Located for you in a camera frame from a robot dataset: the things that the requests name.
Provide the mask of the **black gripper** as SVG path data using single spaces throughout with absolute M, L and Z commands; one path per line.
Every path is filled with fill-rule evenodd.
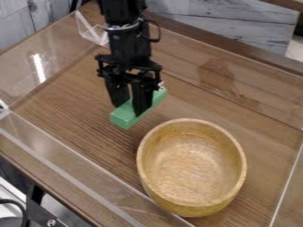
M 161 84 L 161 66 L 152 61 L 152 43 L 148 25 L 105 26 L 109 38 L 109 54 L 98 54 L 98 75 L 104 78 L 109 100 L 114 107 L 130 98 L 132 108 L 140 116 L 152 106 L 152 88 Z

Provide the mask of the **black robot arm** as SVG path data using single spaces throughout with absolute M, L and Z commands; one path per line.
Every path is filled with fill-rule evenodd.
M 148 20 L 142 16 L 145 0 L 97 0 L 109 38 L 109 54 L 97 54 L 97 73 L 104 79 L 110 103 L 120 107 L 130 100 L 132 110 L 140 116 L 152 107 L 152 94 L 160 88 L 161 66 L 152 61 L 152 43 Z

